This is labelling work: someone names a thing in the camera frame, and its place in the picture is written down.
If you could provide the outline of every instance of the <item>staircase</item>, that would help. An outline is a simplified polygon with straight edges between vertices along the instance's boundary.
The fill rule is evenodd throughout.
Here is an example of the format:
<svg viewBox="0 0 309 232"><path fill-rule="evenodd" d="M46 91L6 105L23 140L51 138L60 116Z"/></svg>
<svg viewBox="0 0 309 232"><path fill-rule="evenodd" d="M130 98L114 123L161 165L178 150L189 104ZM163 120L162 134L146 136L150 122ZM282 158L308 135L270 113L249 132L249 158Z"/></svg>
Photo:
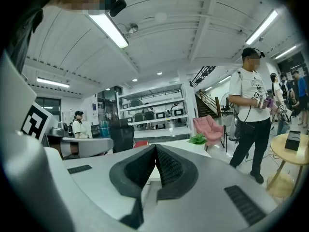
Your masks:
<svg viewBox="0 0 309 232"><path fill-rule="evenodd" d="M205 117L207 115L210 115L213 118L218 118L216 113L211 110L205 102L203 102L197 95L195 95L195 98L197 100L197 110L198 110L198 116L199 117Z"/></svg>

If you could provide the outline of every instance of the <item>white shelf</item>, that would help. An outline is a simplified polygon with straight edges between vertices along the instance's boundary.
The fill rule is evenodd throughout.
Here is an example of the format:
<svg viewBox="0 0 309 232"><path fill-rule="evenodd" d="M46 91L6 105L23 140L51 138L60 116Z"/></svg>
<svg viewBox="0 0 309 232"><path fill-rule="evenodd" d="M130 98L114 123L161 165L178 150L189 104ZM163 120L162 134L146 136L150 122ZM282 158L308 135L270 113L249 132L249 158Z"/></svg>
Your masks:
<svg viewBox="0 0 309 232"><path fill-rule="evenodd" d="M146 124L146 123L155 123L160 121L169 121L172 119L178 119L178 118L186 118L188 117L188 114L180 115L180 116L173 116L173 117L167 117L167 118L157 118L157 119L151 119L151 120L144 120L139 122L129 122L128 125L140 125L140 124Z"/></svg>
<svg viewBox="0 0 309 232"><path fill-rule="evenodd" d="M137 130L134 132L134 138L168 137L191 133L191 130L186 126L158 130Z"/></svg>
<svg viewBox="0 0 309 232"><path fill-rule="evenodd" d="M161 101L161 102L155 102L155 103L151 103L151 104L147 104L147 105L134 106L134 107L129 107L129 108L125 108L125 109L120 109L120 112L139 110L139 109L145 108L145 107L159 106L159 105L169 104L169 103L174 103L174 102L182 102L184 100L185 100L185 98L178 98L178 99L173 99L173 100L166 100L166 101Z"/></svg>
<svg viewBox="0 0 309 232"><path fill-rule="evenodd" d="M139 92L133 92L125 95L119 95L118 98L125 98L127 100L132 100L132 99L139 99L147 96L152 96L152 95L157 95L160 93L167 93L167 92L172 92L176 90L181 89L182 84L173 84L173 85L168 85L164 87L154 87L148 90L144 91L139 91Z"/></svg>

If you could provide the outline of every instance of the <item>pink chair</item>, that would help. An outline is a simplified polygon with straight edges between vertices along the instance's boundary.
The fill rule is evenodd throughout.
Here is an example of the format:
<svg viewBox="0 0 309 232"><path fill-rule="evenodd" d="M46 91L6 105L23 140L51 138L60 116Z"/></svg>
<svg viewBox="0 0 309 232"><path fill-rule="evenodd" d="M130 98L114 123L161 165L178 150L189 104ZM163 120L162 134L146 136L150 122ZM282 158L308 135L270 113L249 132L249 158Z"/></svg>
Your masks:
<svg viewBox="0 0 309 232"><path fill-rule="evenodd" d="M221 142L223 148L225 148L224 143L222 143L221 141L221 137L225 134L225 128L223 126L218 125L210 115L207 115L206 117L202 118L194 118L193 122L195 128L197 129L197 132L202 133L207 139L206 151L208 149L208 146L215 145L219 141Z"/></svg>

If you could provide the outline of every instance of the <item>round table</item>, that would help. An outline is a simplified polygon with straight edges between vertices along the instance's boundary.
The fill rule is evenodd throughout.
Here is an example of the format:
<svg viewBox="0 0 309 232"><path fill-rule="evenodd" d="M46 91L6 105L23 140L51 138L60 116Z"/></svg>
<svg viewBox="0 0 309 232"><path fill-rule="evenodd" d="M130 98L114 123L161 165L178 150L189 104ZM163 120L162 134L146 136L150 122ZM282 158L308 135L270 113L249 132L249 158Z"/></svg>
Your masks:
<svg viewBox="0 0 309 232"><path fill-rule="evenodd" d="M294 193L296 186L298 184L299 178L301 176L301 172L303 170L304 165L309 164L309 150L308 150L308 141L309 137L307 135L301 134L300 135L300 143L297 151L286 149L285 148L285 143L286 139L288 137L288 133L282 134L279 136L276 136L273 138L270 142L270 147L273 150L273 152L282 159L281 165L279 169L277 170L275 176L273 179L270 181L269 185L267 186L266 190L270 190L273 184L275 183L276 179L278 178L284 164L286 162L294 164L294 165L299 165L299 172L297 175L297 179L292 191L292 194Z"/></svg>

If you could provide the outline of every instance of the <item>ceiling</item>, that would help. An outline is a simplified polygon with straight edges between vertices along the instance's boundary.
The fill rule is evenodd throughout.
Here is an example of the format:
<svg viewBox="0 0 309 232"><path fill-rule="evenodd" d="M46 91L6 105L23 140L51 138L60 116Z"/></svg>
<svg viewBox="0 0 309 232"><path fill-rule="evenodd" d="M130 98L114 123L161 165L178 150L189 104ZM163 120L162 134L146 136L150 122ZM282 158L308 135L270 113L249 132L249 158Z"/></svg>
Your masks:
<svg viewBox="0 0 309 232"><path fill-rule="evenodd" d="M127 83L134 87L160 78L188 77L205 65L235 68L245 40L272 9L278 18L254 43L268 57L299 42L286 9L277 0L126 0L113 18L119 29L137 23L138 32L119 49L87 16L57 7L44 9L32 35L23 73L36 90L87 97ZM165 13L166 20L159 20ZM69 89L41 85L37 77L70 84Z"/></svg>

